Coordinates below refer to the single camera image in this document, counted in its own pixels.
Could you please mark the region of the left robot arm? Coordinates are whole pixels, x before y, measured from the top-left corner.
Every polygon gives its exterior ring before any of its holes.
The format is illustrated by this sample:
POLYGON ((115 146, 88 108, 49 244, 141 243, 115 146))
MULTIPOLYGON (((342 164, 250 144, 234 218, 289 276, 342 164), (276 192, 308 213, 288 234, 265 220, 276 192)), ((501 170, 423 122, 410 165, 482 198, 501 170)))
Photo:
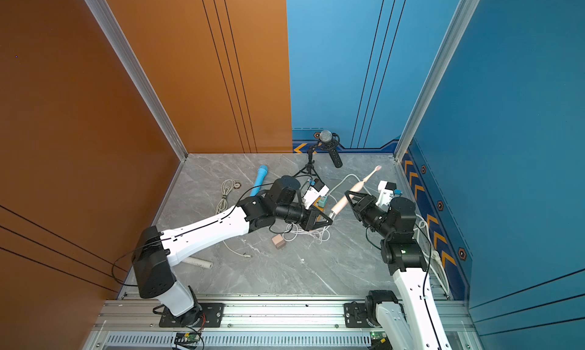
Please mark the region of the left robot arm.
POLYGON ((213 217, 170 230, 144 229, 132 254, 140 297, 159 301, 164 314, 180 327, 198 323, 203 309, 193 290, 177 279, 173 267, 203 249, 271 227, 277 220, 305 231, 326 228, 333 220, 314 203, 328 191, 323 181, 316 180, 302 193, 297 178, 283 176, 213 217))

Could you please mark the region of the pink charger cube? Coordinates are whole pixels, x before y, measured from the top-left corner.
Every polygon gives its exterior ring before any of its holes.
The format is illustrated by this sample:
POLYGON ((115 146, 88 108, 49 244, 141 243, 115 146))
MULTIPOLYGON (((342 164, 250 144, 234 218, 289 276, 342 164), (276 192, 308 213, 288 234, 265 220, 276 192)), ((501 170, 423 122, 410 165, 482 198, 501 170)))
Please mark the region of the pink charger cube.
POLYGON ((274 236, 271 241, 277 249, 281 249, 286 246, 286 240, 281 234, 274 236))

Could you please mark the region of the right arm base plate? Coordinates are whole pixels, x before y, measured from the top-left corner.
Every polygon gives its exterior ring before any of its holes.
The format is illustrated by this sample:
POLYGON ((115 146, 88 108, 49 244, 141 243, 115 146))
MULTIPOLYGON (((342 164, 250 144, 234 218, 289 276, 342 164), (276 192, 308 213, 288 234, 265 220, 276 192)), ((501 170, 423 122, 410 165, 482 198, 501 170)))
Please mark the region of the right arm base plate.
POLYGON ((366 329, 372 327, 368 321, 366 305, 356 301, 344 304, 344 321, 347 328, 366 329))

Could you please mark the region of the pink electric toothbrush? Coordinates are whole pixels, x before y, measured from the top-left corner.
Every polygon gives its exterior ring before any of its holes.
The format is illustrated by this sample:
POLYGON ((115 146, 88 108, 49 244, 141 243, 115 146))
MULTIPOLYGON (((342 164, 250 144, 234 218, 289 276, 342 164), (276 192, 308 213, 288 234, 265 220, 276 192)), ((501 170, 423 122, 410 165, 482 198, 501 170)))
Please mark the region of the pink electric toothbrush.
MULTIPOLYGON (((350 191, 354 191, 354 192, 361 192, 361 190, 364 188, 364 185, 366 184, 366 182, 378 171, 380 171, 382 169, 381 166, 377 166, 370 174, 368 174, 365 178, 363 179, 359 179, 358 182, 350 189, 350 191)), ((347 197, 342 198, 341 200, 339 200, 338 203, 336 203, 335 206, 333 206, 333 208, 331 209, 331 213, 329 215, 329 217, 333 218, 334 216, 337 216, 348 204, 349 200, 347 197)))

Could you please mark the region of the white cylinder object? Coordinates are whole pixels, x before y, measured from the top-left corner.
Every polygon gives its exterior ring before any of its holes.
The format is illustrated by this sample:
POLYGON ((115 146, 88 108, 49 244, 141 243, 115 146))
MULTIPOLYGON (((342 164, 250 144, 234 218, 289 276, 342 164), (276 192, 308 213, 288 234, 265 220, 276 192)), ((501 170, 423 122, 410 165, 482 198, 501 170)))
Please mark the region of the white cylinder object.
POLYGON ((213 267, 212 262, 194 257, 187 257, 183 260, 183 262, 203 269, 211 269, 213 267))

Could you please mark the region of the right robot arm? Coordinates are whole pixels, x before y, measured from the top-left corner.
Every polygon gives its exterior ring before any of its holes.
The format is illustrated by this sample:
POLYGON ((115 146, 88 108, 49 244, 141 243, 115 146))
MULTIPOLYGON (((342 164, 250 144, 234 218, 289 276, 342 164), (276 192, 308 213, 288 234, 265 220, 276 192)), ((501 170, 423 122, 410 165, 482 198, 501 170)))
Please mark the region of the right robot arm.
POLYGON ((399 292, 370 291, 368 321, 383 329, 392 349, 451 349, 432 295, 430 260, 414 238, 416 204, 393 198, 384 211, 372 195, 347 191, 345 196, 356 219, 382 237, 382 261, 399 292))

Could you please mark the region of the teal charger cube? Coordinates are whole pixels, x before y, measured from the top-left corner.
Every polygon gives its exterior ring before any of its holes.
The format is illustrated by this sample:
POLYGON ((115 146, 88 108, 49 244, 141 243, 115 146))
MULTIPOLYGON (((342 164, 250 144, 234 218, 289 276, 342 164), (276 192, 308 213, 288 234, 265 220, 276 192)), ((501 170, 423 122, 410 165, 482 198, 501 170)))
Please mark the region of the teal charger cube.
POLYGON ((320 208, 325 208, 327 205, 327 201, 328 201, 328 197, 327 196, 322 196, 317 200, 317 205, 320 208))

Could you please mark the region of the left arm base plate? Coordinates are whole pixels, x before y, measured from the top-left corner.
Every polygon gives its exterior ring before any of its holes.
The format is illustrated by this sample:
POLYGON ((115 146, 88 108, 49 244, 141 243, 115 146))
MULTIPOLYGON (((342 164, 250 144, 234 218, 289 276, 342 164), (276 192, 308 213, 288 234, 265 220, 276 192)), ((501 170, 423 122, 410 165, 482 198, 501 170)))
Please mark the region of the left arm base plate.
POLYGON ((198 303, 181 316, 174 316, 167 307, 163 308, 158 326, 161 328, 219 328, 224 315, 224 303, 198 303))

